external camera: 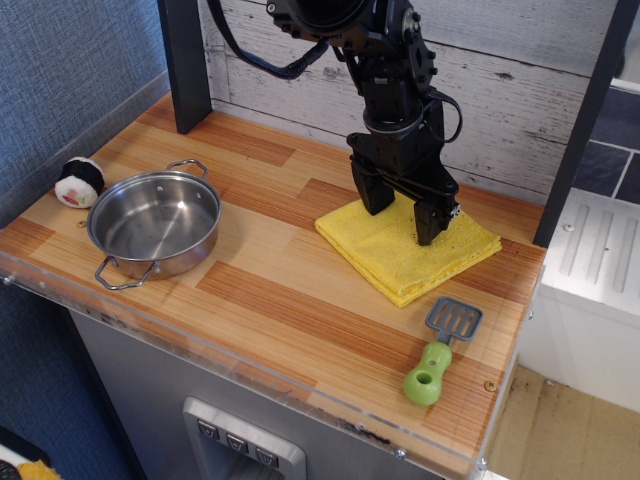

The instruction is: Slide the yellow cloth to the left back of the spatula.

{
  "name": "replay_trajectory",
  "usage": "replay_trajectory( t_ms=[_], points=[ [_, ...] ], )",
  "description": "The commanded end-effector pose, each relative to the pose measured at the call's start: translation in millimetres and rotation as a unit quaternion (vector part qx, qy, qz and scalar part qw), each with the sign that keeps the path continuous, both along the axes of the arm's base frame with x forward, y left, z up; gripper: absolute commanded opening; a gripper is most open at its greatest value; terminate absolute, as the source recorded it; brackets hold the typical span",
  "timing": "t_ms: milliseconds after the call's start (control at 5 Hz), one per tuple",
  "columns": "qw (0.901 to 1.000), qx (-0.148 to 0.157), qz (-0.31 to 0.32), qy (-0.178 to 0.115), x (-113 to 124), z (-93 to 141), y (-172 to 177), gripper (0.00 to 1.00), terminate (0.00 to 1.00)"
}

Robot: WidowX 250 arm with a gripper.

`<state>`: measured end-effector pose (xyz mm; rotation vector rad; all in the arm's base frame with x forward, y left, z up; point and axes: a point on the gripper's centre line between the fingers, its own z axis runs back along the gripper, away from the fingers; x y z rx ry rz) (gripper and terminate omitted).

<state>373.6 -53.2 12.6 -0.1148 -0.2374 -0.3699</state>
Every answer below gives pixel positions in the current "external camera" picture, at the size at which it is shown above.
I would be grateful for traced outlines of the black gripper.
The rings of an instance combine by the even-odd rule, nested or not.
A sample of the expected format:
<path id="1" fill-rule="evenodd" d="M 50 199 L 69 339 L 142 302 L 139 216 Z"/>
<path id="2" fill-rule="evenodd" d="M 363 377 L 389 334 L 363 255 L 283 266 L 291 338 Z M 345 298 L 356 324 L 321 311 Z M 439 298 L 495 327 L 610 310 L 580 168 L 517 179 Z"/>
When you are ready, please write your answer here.
<path id="1" fill-rule="evenodd" d="M 440 158 L 444 145 L 459 136 L 445 136 L 443 105 L 459 105 L 433 87 L 415 91 L 400 78 L 372 77 L 361 87 L 368 132 L 347 138 L 357 191 L 370 215 L 386 209 L 396 191 L 416 200 L 417 241 L 428 246 L 460 213 L 459 187 Z"/>

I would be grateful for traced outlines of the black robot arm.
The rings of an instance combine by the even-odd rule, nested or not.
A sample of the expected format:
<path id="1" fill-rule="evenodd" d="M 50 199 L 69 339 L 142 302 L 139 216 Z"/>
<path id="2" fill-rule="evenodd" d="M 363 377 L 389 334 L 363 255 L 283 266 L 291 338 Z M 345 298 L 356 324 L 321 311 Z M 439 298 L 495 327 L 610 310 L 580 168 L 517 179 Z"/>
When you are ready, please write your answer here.
<path id="1" fill-rule="evenodd" d="M 347 65 L 363 97 L 364 133 L 352 133 L 351 170 L 376 215 L 401 193 L 414 202 L 417 241 L 431 244 L 457 215 L 459 186 L 441 162 L 444 106 L 431 84 L 435 54 L 408 1 L 270 1 L 267 12 L 294 38 L 324 41 Z"/>

